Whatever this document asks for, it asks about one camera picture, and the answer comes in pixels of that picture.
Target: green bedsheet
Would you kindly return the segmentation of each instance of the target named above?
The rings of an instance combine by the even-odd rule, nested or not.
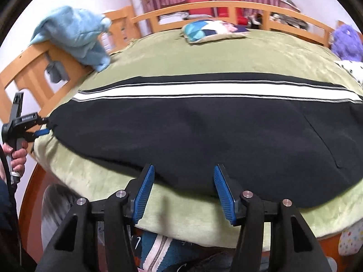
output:
[[[92,89],[135,76],[187,75],[213,72],[269,72],[341,84],[363,95],[362,88],[334,60],[328,49],[279,32],[251,31],[249,38],[189,45],[179,30],[140,39],[112,56],[112,64],[75,87]],[[77,156],[52,134],[37,139],[38,162],[63,183],[91,201],[123,189],[130,176],[102,168]],[[316,237],[332,235],[363,217],[363,181],[334,200],[302,214]],[[239,228],[224,218],[217,199],[153,186],[139,228],[204,246],[234,248]],[[270,228],[265,226],[264,250]]]

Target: silver bolt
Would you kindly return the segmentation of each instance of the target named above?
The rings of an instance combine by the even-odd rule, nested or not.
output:
[[[282,204],[285,206],[285,207],[290,207],[290,206],[292,206],[293,205],[293,203],[291,202],[291,200],[289,200],[289,199],[284,199],[283,201],[282,201]]]
[[[119,190],[119,191],[116,192],[116,196],[119,197],[119,198],[122,198],[122,197],[126,196],[126,191]]]
[[[84,197],[81,197],[77,200],[77,204],[79,206],[83,206],[86,203],[86,199]]]
[[[245,197],[245,198],[251,198],[253,197],[253,193],[251,191],[248,191],[248,190],[245,190],[242,192],[242,195]]]

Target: dark blue sleeve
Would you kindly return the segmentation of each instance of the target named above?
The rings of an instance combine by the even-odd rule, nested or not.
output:
[[[0,229],[11,230],[5,215],[10,214],[9,192],[6,183],[0,179]]]

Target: white wall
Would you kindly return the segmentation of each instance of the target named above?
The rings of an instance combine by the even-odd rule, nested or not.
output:
[[[15,22],[0,47],[0,71],[26,49],[34,28],[52,9],[62,5],[70,5],[75,8],[87,8],[94,12],[103,13],[109,9],[120,9],[129,4],[130,0],[33,0]],[[57,90],[61,85],[52,84],[52,88]],[[10,99],[13,99],[16,91],[15,84],[10,84],[7,88]],[[39,111],[39,106],[32,95],[26,91],[24,94],[23,113],[26,114],[34,111]],[[18,212],[35,164],[36,162],[31,157],[28,157],[24,177],[21,179],[16,192]]]
[[[335,28],[337,20],[359,30],[348,12],[337,0],[292,0],[303,14]]]

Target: purple plush toy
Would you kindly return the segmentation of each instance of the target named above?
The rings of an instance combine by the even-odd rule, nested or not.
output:
[[[363,45],[354,28],[343,24],[333,32],[331,51],[341,60],[362,61]]]

